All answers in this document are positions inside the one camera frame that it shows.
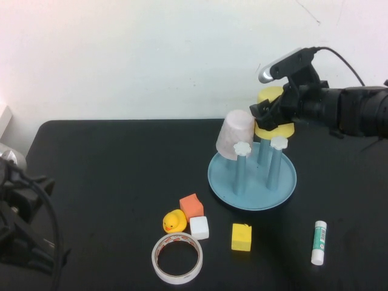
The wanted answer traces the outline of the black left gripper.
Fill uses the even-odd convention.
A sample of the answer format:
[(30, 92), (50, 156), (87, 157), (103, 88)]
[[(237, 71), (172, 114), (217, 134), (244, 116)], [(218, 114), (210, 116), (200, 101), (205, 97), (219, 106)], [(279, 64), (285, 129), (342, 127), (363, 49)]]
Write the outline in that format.
[(1, 225), (10, 226), (13, 215), (31, 222), (41, 206), (47, 209), (50, 221), (55, 213), (50, 202), (54, 180), (46, 176), (31, 178), (15, 165), (1, 166)]

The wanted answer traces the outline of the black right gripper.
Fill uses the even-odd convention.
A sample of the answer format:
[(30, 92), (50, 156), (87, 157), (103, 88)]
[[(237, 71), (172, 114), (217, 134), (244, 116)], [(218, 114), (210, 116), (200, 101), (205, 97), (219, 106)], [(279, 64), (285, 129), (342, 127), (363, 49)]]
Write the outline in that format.
[(312, 65), (287, 77), (282, 95), (249, 106), (259, 128), (271, 131), (281, 123), (295, 121), (330, 122), (330, 89)]

